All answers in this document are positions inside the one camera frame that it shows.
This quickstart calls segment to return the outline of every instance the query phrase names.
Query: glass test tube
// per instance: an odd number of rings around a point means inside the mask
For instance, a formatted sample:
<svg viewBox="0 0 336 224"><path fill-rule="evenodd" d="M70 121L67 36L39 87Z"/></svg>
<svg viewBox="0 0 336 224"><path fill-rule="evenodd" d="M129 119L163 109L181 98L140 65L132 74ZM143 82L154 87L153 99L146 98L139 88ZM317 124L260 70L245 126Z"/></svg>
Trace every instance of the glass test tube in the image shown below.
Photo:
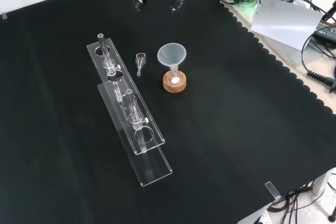
<svg viewBox="0 0 336 224"><path fill-rule="evenodd" d="M133 128L136 130L136 136L138 138L140 149L143 153L147 152L146 144L142 132L142 115L141 112L137 110L137 104L135 103L133 90L126 89L126 97L129 104L130 112L131 112L131 120L133 124Z"/></svg>

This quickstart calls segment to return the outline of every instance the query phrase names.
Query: electronic device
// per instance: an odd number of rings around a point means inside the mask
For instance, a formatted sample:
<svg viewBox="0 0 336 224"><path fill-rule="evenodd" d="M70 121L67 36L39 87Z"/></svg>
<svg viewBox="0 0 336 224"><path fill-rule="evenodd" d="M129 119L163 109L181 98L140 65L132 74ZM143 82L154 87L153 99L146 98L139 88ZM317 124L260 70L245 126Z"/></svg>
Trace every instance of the electronic device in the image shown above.
<svg viewBox="0 0 336 224"><path fill-rule="evenodd" d="M336 27L331 27L330 25L330 23L321 20L313 37L336 46Z"/></svg>

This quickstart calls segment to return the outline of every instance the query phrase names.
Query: white powder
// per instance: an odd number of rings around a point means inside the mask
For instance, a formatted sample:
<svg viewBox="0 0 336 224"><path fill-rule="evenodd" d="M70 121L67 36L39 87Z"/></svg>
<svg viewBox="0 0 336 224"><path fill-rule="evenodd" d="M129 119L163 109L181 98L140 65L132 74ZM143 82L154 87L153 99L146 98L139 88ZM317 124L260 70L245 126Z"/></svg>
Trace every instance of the white powder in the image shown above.
<svg viewBox="0 0 336 224"><path fill-rule="evenodd" d="M172 84L177 84L177 83L179 83L179 82L180 82L179 77L173 77L172 80L171 80L171 83L172 83Z"/></svg>

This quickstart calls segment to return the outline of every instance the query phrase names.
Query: clear acrylic clip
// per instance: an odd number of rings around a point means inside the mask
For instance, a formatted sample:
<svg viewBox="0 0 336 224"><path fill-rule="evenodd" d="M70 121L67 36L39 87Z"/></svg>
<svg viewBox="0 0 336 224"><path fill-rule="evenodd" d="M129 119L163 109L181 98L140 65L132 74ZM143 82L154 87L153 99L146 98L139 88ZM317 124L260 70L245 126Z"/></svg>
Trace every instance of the clear acrylic clip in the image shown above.
<svg viewBox="0 0 336 224"><path fill-rule="evenodd" d="M269 192L272 194L272 196L274 197L275 200L278 200L281 195L278 192L278 190L274 187L274 185L272 184L271 181L265 183L265 186L267 187L267 189L269 190Z"/></svg>

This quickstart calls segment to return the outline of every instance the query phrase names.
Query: black cloth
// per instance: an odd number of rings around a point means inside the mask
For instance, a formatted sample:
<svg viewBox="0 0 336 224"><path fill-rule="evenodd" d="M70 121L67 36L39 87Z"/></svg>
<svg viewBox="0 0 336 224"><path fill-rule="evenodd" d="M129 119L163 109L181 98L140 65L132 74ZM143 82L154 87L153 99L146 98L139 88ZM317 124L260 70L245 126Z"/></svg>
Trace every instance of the black cloth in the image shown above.
<svg viewBox="0 0 336 224"><path fill-rule="evenodd" d="M335 116L217 0L48 0L0 23L0 223L236 223L336 166ZM141 188L86 45L111 38L173 174ZM156 54L185 46L186 90ZM135 55L147 54L141 77Z"/></svg>

